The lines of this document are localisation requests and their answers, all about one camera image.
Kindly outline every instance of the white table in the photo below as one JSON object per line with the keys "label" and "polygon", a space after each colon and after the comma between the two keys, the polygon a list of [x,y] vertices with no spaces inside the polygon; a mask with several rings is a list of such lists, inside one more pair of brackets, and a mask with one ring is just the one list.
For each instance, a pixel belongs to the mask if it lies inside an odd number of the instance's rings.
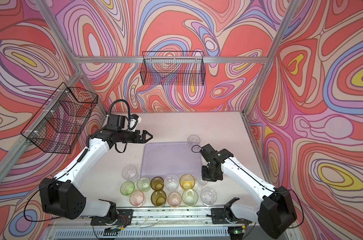
{"label": "white table", "polygon": [[[245,167],[264,179],[240,113],[138,113],[138,115],[142,120],[136,129],[147,130],[152,134],[153,139],[150,142],[187,141],[190,135],[198,135],[201,139],[200,146],[211,144],[217,151],[226,148]],[[117,207],[132,207],[129,197],[120,193],[120,186],[125,181],[121,171],[131,164],[140,171],[144,146],[145,144],[128,143],[124,153],[116,152],[113,147],[88,173],[80,192],[87,198],[113,201]],[[124,145],[118,144],[118,149],[122,151]],[[205,160],[201,159],[202,164],[206,165]],[[217,192],[215,205],[226,204],[233,197],[253,202],[250,195],[226,175],[223,175],[223,181],[208,182],[204,187],[212,187]],[[200,194],[203,187],[196,183],[194,189]],[[180,186],[177,190],[180,194],[183,192]],[[143,207],[153,207],[150,200],[152,192],[150,189],[145,193]]]}

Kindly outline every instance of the wire basket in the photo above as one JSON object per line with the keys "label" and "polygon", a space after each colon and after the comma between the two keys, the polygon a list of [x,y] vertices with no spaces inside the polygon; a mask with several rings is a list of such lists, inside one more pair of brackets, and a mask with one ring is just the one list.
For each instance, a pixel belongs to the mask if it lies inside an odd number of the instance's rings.
{"label": "wire basket", "polygon": [[95,93],[67,87],[43,120],[27,136],[24,129],[21,134],[43,152],[70,154],[97,101]]}
{"label": "wire basket", "polygon": [[143,85],[204,85],[202,51],[144,51],[142,54]]}

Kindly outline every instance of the clear glass cup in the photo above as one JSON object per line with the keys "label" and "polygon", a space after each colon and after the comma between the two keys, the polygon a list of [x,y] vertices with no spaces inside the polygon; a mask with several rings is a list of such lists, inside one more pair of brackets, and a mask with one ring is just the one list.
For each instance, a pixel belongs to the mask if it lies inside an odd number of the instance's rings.
{"label": "clear glass cup", "polygon": [[162,207],[165,205],[167,195],[163,190],[155,190],[151,195],[151,202],[156,207]]}
{"label": "clear glass cup", "polygon": [[121,175],[123,176],[124,179],[131,181],[136,181],[139,177],[137,168],[134,165],[126,166],[121,172]]}
{"label": "clear glass cup", "polygon": [[198,147],[198,146],[194,146],[194,145],[199,145],[199,143],[200,143],[200,138],[199,138],[198,136],[196,136],[196,135],[191,135],[191,136],[189,136],[189,137],[188,137],[188,139],[187,139],[187,142],[188,142],[191,146],[193,146],[193,147],[191,148],[191,150],[192,150],[193,152],[199,152],[199,151],[200,151],[200,147]]}
{"label": "clear glass cup", "polygon": [[179,187],[179,180],[176,175],[169,175],[164,179],[165,187],[170,190],[174,191]]}
{"label": "clear glass cup", "polygon": [[186,189],[181,195],[181,199],[185,205],[192,207],[198,202],[199,197],[198,193],[194,189]]}
{"label": "clear glass cup", "polygon": [[171,207],[177,208],[182,204],[182,195],[178,192],[171,192],[168,194],[167,202]]}
{"label": "clear glass cup", "polygon": [[184,174],[180,178],[180,186],[183,189],[193,188],[195,186],[195,178],[192,175],[190,175],[190,174]]}
{"label": "clear glass cup", "polygon": [[141,177],[136,182],[136,187],[143,192],[147,192],[148,190],[150,190],[150,185],[150,179],[148,179],[147,177]]}
{"label": "clear glass cup", "polygon": [[210,187],[205,187],[200,192],[200,199],[202,200],[203,204],[206,206],[211,206],[216,202],[216,192]]}
{"label": "clear glass cup", "polygon": [[153,190],[163,190],[164,188],[164,180],[161,177],[154,177],[151,180],[151,188]]}
{"label": "clear glass cup", "polygon": [[202,174],[199,174],[198,179],[196,179],[199,185],[206,185],[208,181],[203,180]]}
{"label": "clear glass cup", "polygon": [[134,191],[130,196],[132,206],[141,207],[144,203],[144,193],[140,190]]}
{"label": "clear glass cup", "polygon": [[120,192],[123,195],[130,195],[135,190],[135,184],[132,181],[124,182],[120,187]]}

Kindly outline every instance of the purple mat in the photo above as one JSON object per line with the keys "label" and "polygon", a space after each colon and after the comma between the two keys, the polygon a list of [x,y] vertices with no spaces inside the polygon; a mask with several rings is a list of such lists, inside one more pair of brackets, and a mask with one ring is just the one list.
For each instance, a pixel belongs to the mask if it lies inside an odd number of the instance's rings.
{"label": "purple mat", "polygon": [[147,143],[144,147],[141,177],[150,180],[168,175],[181,177],[184,174],[198,178],[202,171],[200,153],[191,151],[188,142],[155,142]]}

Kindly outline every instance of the psychedelic wall pattern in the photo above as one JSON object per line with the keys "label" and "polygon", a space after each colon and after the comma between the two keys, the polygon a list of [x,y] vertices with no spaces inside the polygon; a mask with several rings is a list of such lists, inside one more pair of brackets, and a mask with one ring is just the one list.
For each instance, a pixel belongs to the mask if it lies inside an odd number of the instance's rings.
{"label": "psychedelic wall pattern", "polygon": [[[33,0],[0,2],[0,160],[33,114],[73,73]],[[68,165],[101,119],[95,109],[71,155],[46,154],[34,145],[27,149],[0,185],[0,239],[37,239],[41,235],[48,222],[24,220],[27,199],[41,179]],[[30,202],[27,215],[34,220],[51,218],[42,212],[38,195]]]}
{"label": "psychedelic wall pattern", "polygon": [[363,239],[363,1],[303,1],[274,61],[247,111],[271,179],[302,239]]}
{"label": "psychedelic wall pattern", "polygon": [[[202,50],[206,56],[266,56],[286,1],[53,2],[76,55],[140,56]],[[201,86],[142,86],[140,64],[83,64],[106,109],[127,99],[133,111],[239,111],[260,64],[207,64]],[[124,105],[116,111],[126,111]]]}

